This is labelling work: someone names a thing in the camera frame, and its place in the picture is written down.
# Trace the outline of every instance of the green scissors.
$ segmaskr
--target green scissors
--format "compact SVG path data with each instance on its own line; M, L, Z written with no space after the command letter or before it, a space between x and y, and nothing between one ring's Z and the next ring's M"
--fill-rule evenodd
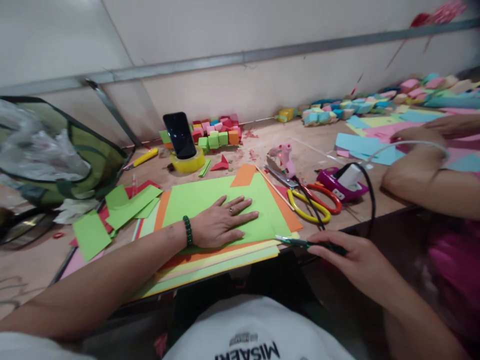
M345 250L343 247L332 244L332 243L310 242L310 241L307 241L307 240L294 239L294 238L291 238L291 237L285 237L285 236L280 236L280 235L275 236L275 239L282 242L282 243L290 244L290 245L293 245L293 246L298 246L298 247L305 248L305 249L308 249L311 246L321 246L321 247L324 247L324 248L330 250L331 252L334 252L335 254L338 254L340 256L345 256L348 253L347 250Z

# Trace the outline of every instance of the green bag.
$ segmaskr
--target green bag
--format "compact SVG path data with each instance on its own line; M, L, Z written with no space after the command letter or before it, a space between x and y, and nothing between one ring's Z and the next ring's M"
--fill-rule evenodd
M65 199L103 198L116 185L117 174L127 154L117 145L84 126L70 115L38 97L0 96L0 99L30 110L43 118L55 131L67 129L68 138L78 155L90 165L89 174L77 181L43 181L0 171L22 182L22 196L38 207L55 207ZM0 142L8 131L0 128Z

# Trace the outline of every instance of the black cable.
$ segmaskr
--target black cable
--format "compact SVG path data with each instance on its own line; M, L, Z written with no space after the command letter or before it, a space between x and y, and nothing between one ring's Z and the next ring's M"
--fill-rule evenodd
M372 186L372 182L370 181L370 177L367 173L367 170L365 170L365 168L362 165L356 162L351 162L350 165L356 165L356 167L360 169L368 185L368 192L370 193L370 200L371 200L371 216L370 216L370 223L368 224L368 230L366 231L365 237L369 239L370 236L372 235L372 230L374 228L374 222L375 222L375 213L377 212L377 202L375 201L374 187Z
M297 176L293 176L292 179L298 184L298 186L300 187L301 191L303 192L303 194L305 195L305 197L308 199L308 202L310 203L310 206L313 208L313 211L315 212L315 216L316 218L318 219L318 224L320 225L321 229L322 230L325 230L325 225L324 225L324 222L322 221L322 218L320 217L319 215L319 212L317 211L317 208L314 206L314 204L312 203L312 200L310 199L310 196L307 194L307 192L304 190L302 184L300 183L300 180Z

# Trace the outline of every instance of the red scissors handle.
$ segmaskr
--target red scissors handle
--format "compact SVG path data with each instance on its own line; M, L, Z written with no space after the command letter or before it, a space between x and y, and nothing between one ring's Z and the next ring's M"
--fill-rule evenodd
M335 196L335 194L333 192L331 192L330 190L328 190L326 187L324 186L320 186L320 185L315 185L315 184L308 184L307 186L305 185L302 185L301 186L305 192L308 194L308 196L316 203L322 205L325 209L327 209L332 215L338 215L340 214L340 212L342 211L343 209L343 205L342 203L340 202L339 198ZM312 189L312 190L317 190L323 194L325 194L326 196L328 196L332 201L333 203L335 204L335 208L331 208L330 206L328 206L327 204L325 204L323 201L321 201L317 196L314 195L313 192L311 192L309 189Z

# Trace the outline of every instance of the phone screen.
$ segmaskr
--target phone screen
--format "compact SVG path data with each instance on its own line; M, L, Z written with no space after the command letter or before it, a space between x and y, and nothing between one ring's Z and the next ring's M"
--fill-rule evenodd
M193 158L197 153L197 149L190 132L187 115L184 112L166 114L163 115L163 122L168 135L170 135L176 157L183 160Z

